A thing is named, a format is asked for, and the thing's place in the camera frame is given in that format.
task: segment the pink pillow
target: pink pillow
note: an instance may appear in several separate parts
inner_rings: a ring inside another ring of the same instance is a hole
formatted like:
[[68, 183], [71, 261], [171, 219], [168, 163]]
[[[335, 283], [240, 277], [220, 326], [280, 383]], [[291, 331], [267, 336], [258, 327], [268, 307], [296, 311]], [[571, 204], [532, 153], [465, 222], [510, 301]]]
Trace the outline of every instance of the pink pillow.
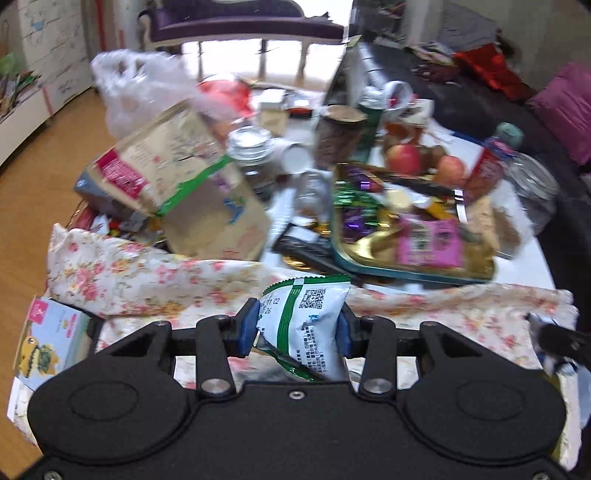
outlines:
[[591, 160], [591, 70], [569, 63], [529, 105], [576, 163]]

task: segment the paper bag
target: paper bag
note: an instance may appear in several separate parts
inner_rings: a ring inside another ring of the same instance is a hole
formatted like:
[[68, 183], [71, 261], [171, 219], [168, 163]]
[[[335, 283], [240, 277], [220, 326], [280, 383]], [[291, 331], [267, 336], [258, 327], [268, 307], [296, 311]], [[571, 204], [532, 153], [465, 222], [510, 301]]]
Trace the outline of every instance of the paper bag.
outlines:
[[186, 101], [122, 139], [88, 172], [114, 199], [162, 217], [175, 253], [254, 260], [265, 244], [263, 205]]

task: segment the colorful box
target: colorful box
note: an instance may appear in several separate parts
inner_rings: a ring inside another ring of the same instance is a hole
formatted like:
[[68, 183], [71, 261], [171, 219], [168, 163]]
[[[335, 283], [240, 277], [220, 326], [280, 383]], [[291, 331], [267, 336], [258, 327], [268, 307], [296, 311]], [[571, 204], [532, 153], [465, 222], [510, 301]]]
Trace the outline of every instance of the colorful box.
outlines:
[[14, 359], [15, 376], [32, 390], [88, 355], [90, 317], [51, 299], [34, 298]]

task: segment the floral tablecloth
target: floral tablecloth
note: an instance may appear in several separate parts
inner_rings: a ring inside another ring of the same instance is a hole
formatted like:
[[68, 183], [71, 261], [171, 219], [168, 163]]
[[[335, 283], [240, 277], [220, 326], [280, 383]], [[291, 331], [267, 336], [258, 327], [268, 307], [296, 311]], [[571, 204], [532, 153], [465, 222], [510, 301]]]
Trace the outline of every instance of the floral tablecloth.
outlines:
[[[213, 314], [234, 315], [250, 297], [261, 297], [269, 285], [300, 272], [270, 268], [257, 262], [197, 261], [117, 238], [56, 225], [48, 252], [48, 294], [106, 317], [97, 350], [155, 320], [174, 328], [193, 327]], [[549, 314], [559, 324], [574, 328], [577, 310], [567, 291], [485, 284], [432, 291], [426, 295], [384, 294], [351, 287], [347, 303], [357, 315], [392, 319], [402, 328], [418, 329], [435, 320], [525, 368], [539, 368], [531, 345], [527, 312]], [[229, 359], [236, 386], [247, 378], [272, 378], [277, 363], [251, 353]], [[352, 378], [363, 368], [362, 359], [348, 361]], [[399, 388], [417, 377], [414, 359], [400, 358]], [[194, 388], [194, 358], [179, 357], [174, 373], [185, 387]], [[574, 467], [580, 447], [576, 377], [561, 377], [567, 404], [567, 423], [561, 438], [560, 463]], [[31, 391], [20, 386], [15, 424], [34, 442], [27, 423]]]

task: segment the white plastic bag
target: white plastic bag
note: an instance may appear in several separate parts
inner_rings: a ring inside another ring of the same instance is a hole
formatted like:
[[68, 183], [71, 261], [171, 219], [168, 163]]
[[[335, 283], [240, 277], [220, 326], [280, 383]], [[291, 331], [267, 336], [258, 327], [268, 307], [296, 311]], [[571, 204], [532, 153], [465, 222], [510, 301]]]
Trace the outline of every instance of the white plastic bag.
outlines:
[[176, 56], [114, 50], [99, 53], [90, 68], [107, 107], [107, 127], [114, 137], [126, 137], [185, 99], [214, 121], [239, 118], [231, 106], [200, 92]]

